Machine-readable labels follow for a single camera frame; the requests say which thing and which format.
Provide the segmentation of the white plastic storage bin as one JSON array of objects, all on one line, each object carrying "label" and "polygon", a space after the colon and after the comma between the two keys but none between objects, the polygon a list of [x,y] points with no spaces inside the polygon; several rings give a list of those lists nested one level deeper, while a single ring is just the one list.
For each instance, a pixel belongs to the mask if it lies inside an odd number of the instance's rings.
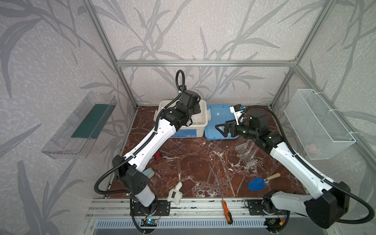
[{"label": "white plastic storage bin", "polygon": [[203,137],[205,127],[208,125],[211,115],[204,100],[199,102],[201,113],[192,116],[191,126],[182,126],[171,138],[200,138]]}]

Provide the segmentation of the clear acrylic test tube rack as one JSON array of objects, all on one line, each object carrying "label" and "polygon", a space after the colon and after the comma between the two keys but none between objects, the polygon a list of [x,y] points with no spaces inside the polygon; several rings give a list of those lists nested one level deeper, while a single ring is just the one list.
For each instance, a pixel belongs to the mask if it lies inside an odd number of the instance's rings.
[{"label": "clear acrylic test tube rack", "polygon": [[247,142],[236,146],[235,150],[238,157],[244,162],[247,168],[250,168],[257,163],[255,155],[258,152],[259,147],[252,140],[247,140]]}]

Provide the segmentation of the blue plastic bin lid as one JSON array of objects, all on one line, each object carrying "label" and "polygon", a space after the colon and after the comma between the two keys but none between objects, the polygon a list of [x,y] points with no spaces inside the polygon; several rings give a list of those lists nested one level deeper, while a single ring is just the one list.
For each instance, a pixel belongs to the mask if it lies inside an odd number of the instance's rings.
[{"label": "blue plastic bin lid", "polygon": [[231,134],[228,134],[228,137],[223,137],[223,135],[215,129],[215,126],[218,124],[223,124],[226,121],[233,120],[234,115],[230,111],[230,105],[207,105],[207,110],[210,112],[210,120],[208,125],[205,128],[205,138],[207,140],[226,140],[226,139],[237,139],[238,137],[231,137]]}]

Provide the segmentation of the clear plastic pipette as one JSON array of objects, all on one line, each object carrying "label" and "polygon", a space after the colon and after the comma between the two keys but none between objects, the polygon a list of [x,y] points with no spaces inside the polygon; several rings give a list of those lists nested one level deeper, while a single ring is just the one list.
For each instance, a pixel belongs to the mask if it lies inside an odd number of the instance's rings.
[{"label": "clear plastic pipette", "polygon": [[220,182],[218,181],[217,176],[216,176],[216,174],[215,174],[215,172],[214,172],[212,166],[210,166],[210,170],[211,170],[211,173],[214,175],[215,182],[216,182],[216,184],[217,184],[217,188],[218,188],[219,194],[220,194],[220,196],[221,196],[221,199],[223,200],[223,195],[222,195],[222,192],[221,192],[221,184],[220,184]]}]

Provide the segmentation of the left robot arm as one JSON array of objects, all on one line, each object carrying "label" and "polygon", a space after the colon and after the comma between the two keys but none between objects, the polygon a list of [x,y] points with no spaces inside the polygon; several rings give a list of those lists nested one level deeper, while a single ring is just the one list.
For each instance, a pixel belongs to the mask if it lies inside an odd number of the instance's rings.
[{"label": "left robot arm", "polygon": [[[94,191],[101,195],[129,193],[133,199],[144,207],[152,207],[156,203],[156,196],[148,186],[149,178],[143,174],[146,166],[160,147],[173,136],[181,127],[191,126],[193,116],[201,113],[199,102],[201,96],[187,89],[185,74],[178,70],[175,76],[178,96],[168,103],[157,115],[154,128],[144,139],[124,156],[117,155],[112,169],[104,173],[94,184]],[[126,186],[125,190],[103,191],[100,183],[115,173],[119,181]]]}]

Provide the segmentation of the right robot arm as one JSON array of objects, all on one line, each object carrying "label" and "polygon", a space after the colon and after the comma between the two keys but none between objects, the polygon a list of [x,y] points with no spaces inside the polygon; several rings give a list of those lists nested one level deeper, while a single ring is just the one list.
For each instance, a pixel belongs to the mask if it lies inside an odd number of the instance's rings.
[{"label": "right robot arm", "polygon": [[[246,124],[246,113],[251,107],[245,108],[240,104],[232,106],[230,112],[233,120],[216,125],[222,136],[243,136],[252,139],[254,143],[284,165],[308,190],[309,195],[295,195],[283,192],[270,194],[272,205],[279,210],[287,210],[309,217],[316,225],[328,229],[334,223],[363,224],[375,217],[375,211],[370,204],[351,193],[344,182],[336,183],[331,178],[313,167],[303,159],[286,140],[286,135],[271,132],[268,116],[251,116]],[[345,220],[349,209],[350,199],[367,208],[368,214],[359,219]]]}]

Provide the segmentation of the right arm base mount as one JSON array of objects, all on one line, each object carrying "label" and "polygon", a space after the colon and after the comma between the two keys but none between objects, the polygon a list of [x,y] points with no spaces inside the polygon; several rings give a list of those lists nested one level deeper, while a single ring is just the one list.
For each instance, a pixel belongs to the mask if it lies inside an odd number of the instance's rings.
[{"label": "right arm base mount", "polygon": [[249,210],[250,215],[260,215],[260,216],[287,216],[290,212],[286,210],[278,210],[272,204],[270,199],[246,199],[244,201],[245,207]]}]

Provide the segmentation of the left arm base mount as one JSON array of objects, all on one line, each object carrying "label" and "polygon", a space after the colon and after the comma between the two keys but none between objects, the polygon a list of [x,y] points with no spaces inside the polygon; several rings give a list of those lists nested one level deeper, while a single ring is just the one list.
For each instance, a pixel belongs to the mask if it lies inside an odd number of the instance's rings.
[{"label": "left arm base mount", "polygon": [[132,201],[130,208],[134,216],[168,216],[170,214],[171,202],[155,199],[150,206],[146,207],[140,202]]}]

